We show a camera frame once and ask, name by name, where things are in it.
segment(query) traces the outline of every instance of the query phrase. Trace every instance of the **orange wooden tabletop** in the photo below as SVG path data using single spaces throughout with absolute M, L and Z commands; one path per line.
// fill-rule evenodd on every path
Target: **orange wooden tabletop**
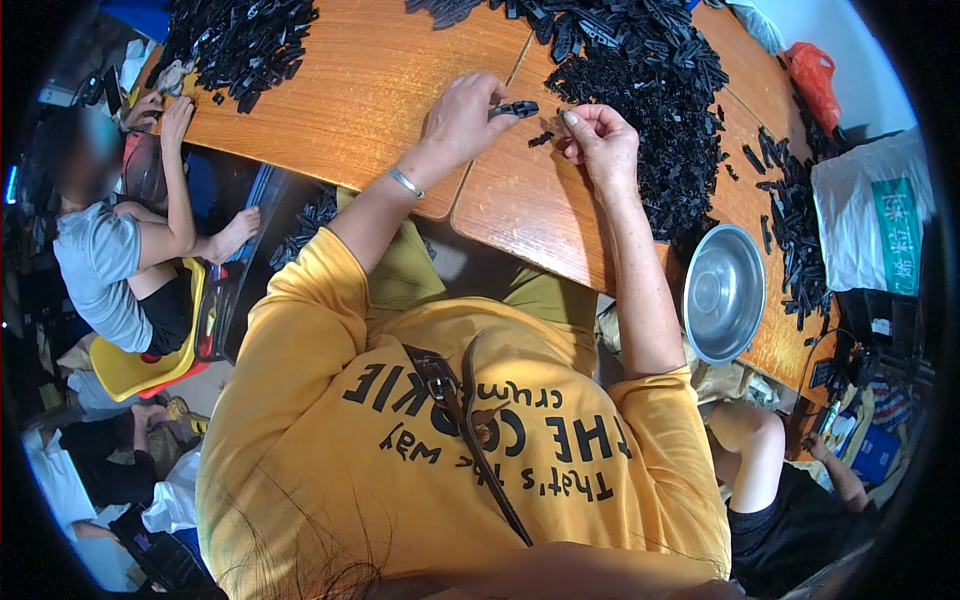
M 480 69 L 506 80 L 530 36 L 526 20 L 486 6 L 441 32 L 431 30 L 426 12 L 407 14 L 398 0 L 321 1 L 317 8 L 297 76 L 264 92 L 250 114 L 238 114 L 232 98 L 217 106 L 212 92 L 186 77 L 185 93 L 197 101 L 187 142 L 361 190 L 417 143 L 423 118 L 450 82 Z M 446 217 L 464 171 L 434 187 L 417 212 Z
M 743 144 L 749 143 L 759 152 L 756 135 L 761 120 L 757 115 L 766 114 L 763 108 L 774 102 L 771 97 L 796 113 L 792 88 L 776 59 L 766 55 L 729 12 L 698 7 L 694 10 L 694 24 L 705 31 L 731 78 L 730 85 L 716 94 L 717 103 L 726 113 L 727 130 L 721 133 L 720 146 L 730 153 L 728 163 L 740 177 L 740 181 L 734 182 L 724 165 L 720 165 L 710 215 L 721 223 L 740 225 L 754 237 L 761 248 L 767 275 L 763 319 L 751 350 L 740 358 L 796 388 L 810 350 L 804 346 L 804 339 L 819 334 L 822 320 L 810 317 L 804 323 L 804 332 L 800 332 L 796 316 L 783 314 L 780 301 L 786 300 L 786 295 L 780 288 L 782 253 L 776 243 L 770 256 L 762 250 L 760 215 L 770 214 L 770 196 L 755 187 L 758 181 L 779 177 L 780 171 L 761 176 L 741 150 Z M 754 63 L 772 63 L 775 68 L 754 67 Z M 555 68 L 547 47 L 536 42 L 529 46 L 510 82 L 510 98 L 538 102 L 540 114 L 522 120 L 469 167 L 453 209 L 452 226 L 468 238 L 613 294 L 607 225 L 590 195 L 584 171 L 567 163 L 553 143 L 527 147 L 527 140 L 547 130 L 556 132 L 560 125 L 556 109 L 565 107 L 543 85 Z M 754 77 L 775 77 L 786 84 L 749 83 Z M 769 114 L 779 121 L 764 123 L 767 128 L 776 136 L 789 133 L 791 151 L 801 159 L 809 156 L 799 113 L 782 117 L 776 116 L 776 111 Z M 658 250 L 674 295 L 679 298 L 685 266 L 670 247 L 659 245 Z

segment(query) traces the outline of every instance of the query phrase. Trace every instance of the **stainless steel bowl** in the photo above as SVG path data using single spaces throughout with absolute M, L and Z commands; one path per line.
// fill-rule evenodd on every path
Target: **stainless steel bowl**
M 766 274 L 754 238 L 720 225 L 700 241 L 684 286 L 686 337 L 704 361 L 729 363 L 750 344 L 766 302 Z

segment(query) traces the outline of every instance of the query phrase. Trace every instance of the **orange plastic bag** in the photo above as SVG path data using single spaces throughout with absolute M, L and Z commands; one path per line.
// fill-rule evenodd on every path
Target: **orange plastic bag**
M 840 103 L 833 93 L 833 59 L 813 44 L 798 41 L 786 51 L 790 59 L 790 77 L 810 105 L 810 112 L 827 135 L 840 124 Z

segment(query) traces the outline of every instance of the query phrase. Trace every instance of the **hand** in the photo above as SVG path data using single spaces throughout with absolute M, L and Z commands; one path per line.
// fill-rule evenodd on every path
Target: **hand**
M 148 132 L 156 125 L 156 116 L 147 114 L 152 112 L 163 112 L 163 97 L 155 91 L 136 101 L 124 117 L 124 128 L 131 132 Z
M 816 431 L 807 431 L 804 438 L 800 440 L 800 445 L 820 462 L 823 462 L 830 454 L 827 445 L 824 444 L 824 439 Z
M 507 86 L 492 73 L 458 77 L 430 109 L 423 139 L 397 164 L 400 172 L 427 189 L 480 156 L 519 121 L 505 114 L 487 120 L 487 111 L 506 97 Z
M 636 197 L 636 130 L 606 105 L 580 105 L 564 113 L 571 139 L 564 156 L 586 164 L 598 200 Z
M 163 130 L 160 131 L 160 147 L 164 152 L 178 152 L 186 128 L 193 116 L 193 100 L 189 96 L 180 96 L 174 101 L 163 117 Z

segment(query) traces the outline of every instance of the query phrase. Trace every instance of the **white wall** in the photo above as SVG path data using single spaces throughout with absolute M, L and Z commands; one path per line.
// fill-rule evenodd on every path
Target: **white wall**
M 840 126 L 866 135 L 911 128 L 917 119 L 893 65 L 849 0 L 754 0 L 783 34 L 787 48 L 809 41 L 836 64 L 833 91 Z

